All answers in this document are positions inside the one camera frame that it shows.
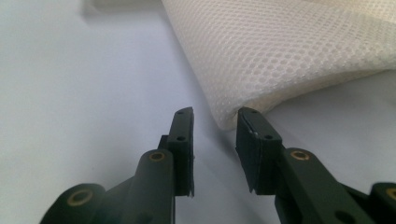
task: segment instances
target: folded fabric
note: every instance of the folded fabric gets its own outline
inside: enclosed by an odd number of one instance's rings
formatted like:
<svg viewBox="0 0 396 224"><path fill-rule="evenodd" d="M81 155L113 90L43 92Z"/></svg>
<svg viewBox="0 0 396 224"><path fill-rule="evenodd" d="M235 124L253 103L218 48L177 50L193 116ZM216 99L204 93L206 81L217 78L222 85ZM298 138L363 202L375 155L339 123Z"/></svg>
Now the folded fabric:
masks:
<svg viewBox="0 0 396 224"><path fill-rule="evenodd" d="M163 0L222 129L237 110L396 69L394 0Z"/></svg>

